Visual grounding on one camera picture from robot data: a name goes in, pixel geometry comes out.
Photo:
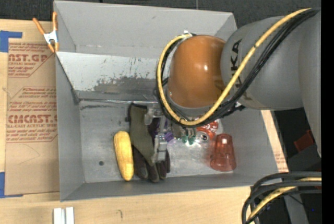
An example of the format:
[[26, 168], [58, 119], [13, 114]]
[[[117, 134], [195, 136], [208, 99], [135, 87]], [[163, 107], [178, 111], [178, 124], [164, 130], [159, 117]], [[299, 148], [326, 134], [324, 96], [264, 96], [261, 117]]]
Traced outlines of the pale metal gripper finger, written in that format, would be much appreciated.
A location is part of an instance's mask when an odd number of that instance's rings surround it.
[[147, 111], [144, 116], [144, 123], [150, 125], [155, 118], [160, 118], [162, 110], [158, 105], [147, 106]]
[[167, 150], [168, 142], [164, 135], [156, 135], [154, 138], [154, 154], [152, 156], [152, 161], [154, 163], [165, 162]]

